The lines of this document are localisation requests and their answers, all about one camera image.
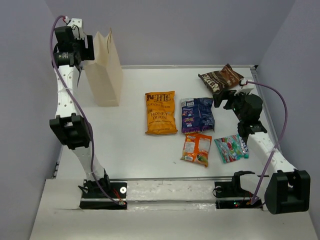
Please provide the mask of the blue purple candy bag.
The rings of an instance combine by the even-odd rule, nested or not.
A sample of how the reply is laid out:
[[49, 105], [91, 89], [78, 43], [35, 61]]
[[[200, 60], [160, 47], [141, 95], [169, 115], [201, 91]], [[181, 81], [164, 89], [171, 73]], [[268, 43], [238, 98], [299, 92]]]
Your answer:
[[181, 100], [182, 134], [203, 133], [215, 130], [212, 112], [214, 99], [210, 97], [183, 98]]

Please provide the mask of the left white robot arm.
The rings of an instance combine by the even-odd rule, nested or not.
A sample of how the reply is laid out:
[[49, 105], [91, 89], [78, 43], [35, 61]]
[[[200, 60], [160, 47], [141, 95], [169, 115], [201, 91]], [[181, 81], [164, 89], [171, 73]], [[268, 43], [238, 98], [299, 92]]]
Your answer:
[[53, 28], [51, 63], [57, 79], [57, 110], [49, 126], [60, 143], [78, 158], [86, 179], [80, 190], [104, 198], [110, 194], [111, 183], [105, 169], [95, 155], [93, 130], [75, 94], [81, 76], [81, 62], [93, 60], [93, 38], [80, 36], [77, 25]]

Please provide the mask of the cream paper bag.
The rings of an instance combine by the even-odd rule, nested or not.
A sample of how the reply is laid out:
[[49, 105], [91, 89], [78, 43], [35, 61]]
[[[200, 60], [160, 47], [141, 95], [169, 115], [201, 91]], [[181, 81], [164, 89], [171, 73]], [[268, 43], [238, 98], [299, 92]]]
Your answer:
[[112, 30], [107, 36], [97, 32], [93, 39], [94, 60], [87, 61], [84, 71], [99, 107], [117, 107], [120, 104], [123, 70]]

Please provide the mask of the orange Kettle chips bag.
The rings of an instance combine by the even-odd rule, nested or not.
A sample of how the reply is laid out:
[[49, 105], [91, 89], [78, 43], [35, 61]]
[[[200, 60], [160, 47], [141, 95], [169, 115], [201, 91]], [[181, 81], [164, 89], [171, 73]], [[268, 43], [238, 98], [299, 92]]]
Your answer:
[[145, 94], [147, 135], [174, 135], [178, 132], [175, 121], [175, 91]]

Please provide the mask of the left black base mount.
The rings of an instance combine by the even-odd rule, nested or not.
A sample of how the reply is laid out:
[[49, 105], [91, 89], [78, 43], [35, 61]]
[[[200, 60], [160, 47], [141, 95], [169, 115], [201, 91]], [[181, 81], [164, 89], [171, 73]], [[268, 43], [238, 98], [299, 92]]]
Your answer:
[[103, 186], [103, 190], [111, 198], [109, 199], [98, 186], [89, 190], [89, 182], [84, 181], [79, 185], [81, 199], [79, 207], [83, 210], [126, 210], [128, 183], [126, 181], [111, 181], [110, 190]]

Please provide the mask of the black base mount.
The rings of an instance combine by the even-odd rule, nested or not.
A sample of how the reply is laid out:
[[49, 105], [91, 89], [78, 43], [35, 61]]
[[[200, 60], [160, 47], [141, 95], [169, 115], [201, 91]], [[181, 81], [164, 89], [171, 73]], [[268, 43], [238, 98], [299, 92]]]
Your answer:
[[111, 181], [110, 190], [103, 186], [103, 190], [111, 198], [109, 199], [98, 186], [89, 190], [89, 182], [84, 181], [79, 185], [81, 199], [79, 207], [83, 210], [126, 210], [128, 183], [126, 181]]
[[217, 210], [262, 209], [264, 207], [260, 199], [251, 204], [253, 194], [233, 186], [231, 181], [215, 181], [212, 194], [216, 199]]

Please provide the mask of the brown Kettle chips bag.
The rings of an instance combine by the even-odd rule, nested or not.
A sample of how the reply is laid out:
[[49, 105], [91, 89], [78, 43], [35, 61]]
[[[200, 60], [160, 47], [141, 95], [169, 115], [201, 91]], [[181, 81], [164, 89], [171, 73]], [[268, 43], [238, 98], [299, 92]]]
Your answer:
[[229, 63], [222, 70], [198, 74], [198, 77], [213, 95], [218, 95], [224, 90], [235, 87], [244, 78], [234, 71]]

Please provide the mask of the teal Fox's candy bag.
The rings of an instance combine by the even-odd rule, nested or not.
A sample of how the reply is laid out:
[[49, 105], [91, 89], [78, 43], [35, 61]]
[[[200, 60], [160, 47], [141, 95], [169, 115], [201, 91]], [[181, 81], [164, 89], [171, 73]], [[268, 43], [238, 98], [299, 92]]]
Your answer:
[[214, 142], [224, 164], [249, 158], [249, 148], [239, 134], [216, 138]]

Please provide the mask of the orange candy bag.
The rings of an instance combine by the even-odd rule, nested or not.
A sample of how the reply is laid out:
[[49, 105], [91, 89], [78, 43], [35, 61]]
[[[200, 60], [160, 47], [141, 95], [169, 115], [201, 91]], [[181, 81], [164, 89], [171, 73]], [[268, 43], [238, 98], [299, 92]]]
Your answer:
[[182, 150], [182, 161], [187, 161], [205, 168], [209, 165], [209, 152], [212, 143], [212, 137], [200, 133], [185, 135], [185, 141]]

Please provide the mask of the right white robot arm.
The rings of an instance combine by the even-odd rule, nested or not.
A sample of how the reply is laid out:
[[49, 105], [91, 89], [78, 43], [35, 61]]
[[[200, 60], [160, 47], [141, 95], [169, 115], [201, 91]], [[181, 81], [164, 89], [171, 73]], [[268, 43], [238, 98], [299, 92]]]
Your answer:
[[306, 212], [310, 206], [311, 177], [288, 162], [273, 144], [260, 121], [263, 100], [250, 92], [226, 90], [213, 95], [216, 108], [222, 101], [226, 101], [223, 108], [236, 115], [239, 136], [264, 168], [260, 176], [241, 170], [230, 181], [215, 182], [215, 196], [218, 199], [250, 197], [251, 205], [260, 201], [273, 215]]

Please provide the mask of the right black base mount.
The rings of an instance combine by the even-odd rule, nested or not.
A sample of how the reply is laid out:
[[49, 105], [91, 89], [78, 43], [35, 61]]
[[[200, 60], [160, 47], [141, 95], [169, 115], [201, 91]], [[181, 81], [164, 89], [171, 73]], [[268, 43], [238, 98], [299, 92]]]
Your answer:
[[264, 207], [260, 199], [251, 204], [253, 194], [233, 186], [231, 181], [215, 181], [212, 194], [216, 199], [217, 210], [262, 209]]

